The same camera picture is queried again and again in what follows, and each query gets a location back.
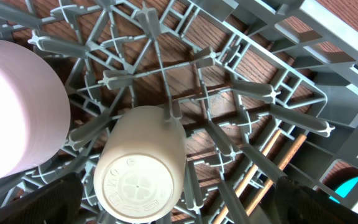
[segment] wooden stick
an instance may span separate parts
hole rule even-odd
[[[277,138],[279,137],[280,133],[281,133],[281,129],[278,129],[274,133],[274,135],[270,139],[270,141],[267,143],[267,145],[265,146],[265,148],[262,151],[262,154],[264,156],[266,156],[269,153],[269,151],[273,147],[274,143],[276,142]],[[241,193],[245,190],[245,188],[247,187],[249,181],[252,179],[252,177],[255,175],[255,173],[257,171],[258,171],[258,167],[255,164],[253,164],[252,167],[248,170],[246,176],[243,178],[243,180],[237,186],[237,189],[236,189],[237,197],[240,197]],[[226,215],[228,213],[229,213],[229,210],[227,209],[226,206],[224,206],[224,208],[221,210],[219,215],[215,218],[213,224],[220,224],[224,220],[224,217],[226,217]]]
[[[306,136],[304,134],[300,134],[294,143],[292,144],[290,150],[285,154],[284,158],[280,161],[278,164],[278,168],[280,170],[284,170],[284,168],[288,165],[288,163],[291,161],[292,157],[295,155],[295,153],[298,151],[298,149],[301,147],[303,142],[306,140]],[[267,191],[270,189],[270,187],[273,185],[272,180],[266,181],[264,184],[264,188],[259,189],[256,196],[252,199],[251,203],[246,208],[247,215],[249,216],[252,211],[255,209],[255,207],[259,204],[261,199],[265,196]]]

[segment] wooden floor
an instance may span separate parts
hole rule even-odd
[[[11,4],[16,5],[17,7],[26,10],[24,0],[5,0]],[[82,6],[92,6],[95,5],[92,0],[76,0],[72,1]],[[130,1],[138,7],[141,7],[141,1],[132,0]],[[338,17],[346,21],[351,25],[355,30],[358,30],[358,0],[320,0],[322,5],[336,14]],[[159,16],[161,16],[163,10],[168,4],[168,0],[148,0],[146,1],[148,7],[155,7],[158,11]],[[38,16],[47,17],[50,14],[50,10],[58,7],[57,0],[35,0],[35,8]],[[175,3],[174,8],[183,13],[186,7],[181,3]],[[93,24],[96,22],[100,12],[95,12],[79,18],[79,23],[84,38],[86,39],[92,28]],[[125,19],[120,16],[115,17],[116,24],[119,29],[119,35],[139,35],[143,32],[136,26],[130,24]],[[240,30],[246,31],[247,27],[239,22],[237,19],[230,17],[227,19],[231,24],[235,24]],[[177,20],[174,17],[168,17],[166,25],[169,27],[175,27]],[[57,35],[69,40],[76,40],[76,35],[70,26],[65,22],[56,22],[53,24],[48,24],[42,27],[45,32],[48,32],[53,35]],[[206,19],[198,16],[196,21],[191,26],[190,30],[186,35],[192,42],[199,45],[200,47],[212,46],[216,51],[220,51],[223,47],[225,40],[229,38],[227,34],[219,30],[212,24],[210,24]],[[27,44],[27,40],[31,37],[30,30],[23,30],[20,32],[14,33],[15,41],[18,44],[30,47]],[[103,34],[98,40],[101,43],[104,40],[110,39],[109,24],[106,26]],[[268,46],[270,43],[266,41],[263,37],[255,36],[254,39],[263,46]],[[132,42],[125,44],[124,48],[126,51],[126,60],[129,63],[134,63],[135,59],[139,55],[139,52],[145,45],[146,39],[139,40],[137,42]],[[165,65],[171,65],[181,61],[191,60],[193,55],[191,49],[183,45],[180,41],[174,39],[168,34],[162,34],[158,38],[160,44],[160,49],[162,51],[162,57]],[[157,55],[155,51],[150,48],[147,52],[147,55],[143,59],[139,72],[144,72],[147,70],[152,70],[159,67],[157,61]],[[101,58],[106,59],[107,56],[102,52],[95,52]],[[279,55],[283,60],[292,60],[288,55],[281,54]],[[67,60],[57,64],[57,70],[62,81],[65,81],[67,78],[71,67],[73,66],[74,60]],[[96,71],[96,76],[98,79],[102,77],[102,71],[105,69],[102,65],[94,63],[94,69]],[[248,51],[246,56],[242,59],[242,62],[237,68],[237,71],[248,79],[255,82],[268,83],[273,75],[276,73],[277,69],[261,59],[258,55],[254,54],[251,51]],[[310,75],[308,71],[304,71],[305,75]],[[198,94],[201,92],[198,86],[198,80],[195,75],[195,67],[184,67],[175,70],[170,70],[167,72],[168,82],[170,84],[170,91],[174,98],[180,98],[183,96],[188,96],[192,94]],[[224,72],[224,70],[218,67],[208,67],[203,69],[203,75],[206,85],[209,89],[217,89],[225,86],[229,86],[229,76]],[[158,105],[165,103],[167,98],[165,96],[165,90],[163,87],[163,81],[160,73],[156,73],[141,79],[136,80],[135,90],[139,98],[140,105]],[[104,89],[102,91],[103,101],[112,102],[116,91],[109,91]],[[302,97],[310,95],[311,93],[303,88],[300,88],[294,95],[294,97]],[[259,108],[264,104],[261,101],[252,100],[250,98],[244,98],[248,109]],[[126,94],[122,104],[119,106],[119,111],[117,113],[123,113],[126,108],[130,108],[131,98],[129,93]],[[85,122],[87,118],[83,116],[80,110],[72,107],[72,116],[75,120],[82,120]],[[307,111],[307,107],[300,108],[302,112]],[[181,120],[182,124],[185,126],[191,126],[193,124],[201,123],[204,121],[203,106],[199,103],[184,103],[181,105],[181,110],[183,112],[183,119]],[[229,92],[223,93],[222,95],[211,99],[211,112],[214,118],[221,118],[224,116],[233,116],[235,112],[234,102],[232,94]],[[251,142],[255,141],[256,137],[260,134],[260,131],[265,126],[268,118],[264,118],[261,122],[254,124],[253,133],[250,136]],[[226,126],[223,130],[234,140],[234,142],[240,144],[241,137],[239,135],[239,130],[236,127]],[[272,153],[269,154],[269,158],[273,158],[274,155],[281,148],[283,141],[279,141],[278,144],[273,149]],[[188,159],[197,159],[200,157],[208,156],[214,153],[213,142],[211,138],[205,132],[195,134],[195,136],[188,140],[187,154]],[[230,164],[227,168],[227,175],[230,176],[232,168],[238,164],[238,161]],[[218,170],[215,168],[210,168],[208,166],[197,166],[197,174],[200,180],[201,186],[207,186],[216,183],[219,181]],[[216,197],[216,193],[211,194],[208,197],[206,202],[206,208],[209,207],[211,202]],[[174,219],[179,219],[185,217],[180,215],[179,212],[174,211]]]

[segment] white cup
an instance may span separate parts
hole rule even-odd
[[[0,178],[50,159],[69,125],[67,93],[53,69],[30,50],[0,40]]]
[[[140,106],[124,114],[107,141],[94,189],[103,208],[131,223],[166,215],[183,190],[186,135],[178,120],[164,121],[164,110]]]

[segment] black object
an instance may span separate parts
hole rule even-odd
[[[80,176],[67,174],[0,208],[0,224],[73,223],[81,205]]]
[[[278,180],[274,198],[282,224],[358,224],[357,213],[288,177]]]

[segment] gray plastic dish rack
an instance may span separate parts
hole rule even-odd
[[[32,38],[28,41],[34,45],[34,51],[40,56],[77,58],[65,87],[69,95],[76,95],[76,99],[81,99],[70,99],[70,103],[94,116],[94,119],[88,123],[70,130],[67,141],[61,148],[62,151],[72,156],[70,161],[59,162],[57,156],[54,156],[36,169],[0,179],[0,207],[11,202],[20,189],[27,194],[69,172],[84,172],[81,207],[86,212],[78,217],[76,223],[91,220],[96,220],[97,223],[125,223],[110,216],[98,203],[93,190],[92,170],[100,155],[90,152],[101,133],[106,132],[108,135],[111,131],[109,129],[111,122],[119,119],[119,116],[110,116],[110,114],[120,101],[124,90],[130,89],[132,107],[135,107],[137,98],[132,86],[134,80],[160,72],[168,96],[167,103],[161,105],[166,111],[165,119],[181,118],[180,103],[203,101],[208,120],[204,125],[187,129],[186,133],[190,138],[195,132],[206,130],[214,141],[216,150],[215,155],[188,161],[184,192],[175,209],[187,214],[189,218],[174,223],[211,223],[224,205],[229,208],[229,215],[223,223],[250,223],[233,188],[242,180],[252,163],[259,167],[259,171],[250,182],[256,189],[263,187],[263,184],[260,184],[261,176],[266,176],[276,182],[279,177],[288,175],[309,187],[321,189],[344,206],[358,212],[358,183],[344,198],[322,183],[337,161],[345,161],[358,168],[358,32],[314,0],[170,0],[160,18],[155,9],[148,8],[145,4],[141,9],[125,0],[94,1],[94,6],[84,7],[72,4],[70,0],[59,0],[60,6],[51,10],[50,17],[45,18],[35,16],[31,0],[25,1],[27,12],[0,2],[0,39],[12,41],[13,32],[32,29]],[[188,8],[184,14],[172,8],[175,1],[181,1],[187,5]],[[125,4],[132,9],[132,14],[129,16],[118,9],[116,6],[119,4]],[[96,11],[101,11],[99,19],[88,40],[83,42],[77,17]],[[119,14],[140,27],[144,34],[118,36],[114,14]],[[168,14],[179,20],[175,30],[164,25]],[[230,14],[249,26],[246,33],[237,30],[225,21]],[[211,47],[202,49],[185,37],[196,16],[203,16],[230,35],[221,52],[214,52]],[[293,16],[307,24],[311,30],[297,32],[285,20]],[[54,37],[41,30],[43,24],[64,20],[74,29],[78,42]],[[96,41],[108,20],[111,21],[111,39],[97,44]],[[170,34],[190,46],[195,53],[194,60],[164,67],[157,41],[157,36],[160,34]],[[272,41],[271,48],[267,50],[252,40],[250,37],[255,34],[260,34]],[[135,64],[131,65],[123,57],[122,45],[139,39],[147,39],[147,43]],[[342,52],[325,52],[318,44],[327,41],[339,47]],[[110,47],[114,47],[117,53],[110,52],[107,49]],[[140,61],[146,51],[151,48],[157,52],[160,69],[138,73]],[[91,54],[95,50],[105,53],[108,59],[102,60]],[[248,50],[255,52],[278,68],[278,72],[269,84],[249,82],[246,77],[236,72],[236,67]],[[288,53],[295,61],[289,65],[280,60],[275,56],[280,52]],[[106,67],[102,80],[95,79],[90,60]],[[112,62],[121,63],[124,69],[116,70],[110,66]],[[197,67],[198,80],[202,89],[201,96],[186,96],[173,100],[165,72],[189,65]],[[202,73],[203,68],[209,66],[218,66],[230,73],[231,87],[208,91]],[[87,70],[84,78],[85,87],[78,88],[76,82],[82,79],[81,72],[84,68]],[[306,78],[298,71],[305,68],[316,72],[317,75],[313,80]],[[292,94],[300,85],[309,89],[313,96],[300,101],[290,101]],[[107,86],[110,90],[119,89],[111,105],[106,106],[101,103],[99,88],[102,86]],[[225,91],[233,92],[237,116],[221,123],[213,123],[209,99]],[[262,100],[270,106],[266,110],[248,112],[239,96]],[[307,114],[293,110],[306,105],[311,106]],[[273,116],[274,119],[269,121],[255,144],[249,144],[251,124],[268,115]],[[228,124],[240,128],[244,147],[239,148],[220,128]],[[287,137],[287,141],[277,158],[271,162],[260,151],[279,128]],[[308,139],[298,151],[296,159],[293,159],[283,172],[276,164],[299,134],[307,134]],[[246,158],[241,161],[233,177],[230,180],[224,180],[225,165],[233,162],[235,155],[240,153],[244,153]],[[195,166],[198,164],[218,167],[222,181],[216,185],[200,188],[195,172]],[[207,213],[201,213],[200,208],[203,207],[208,192],[216,189],[219,190],[220,197]],[[170,223],[170,215],[169,213],[157,220],[157,223]]]

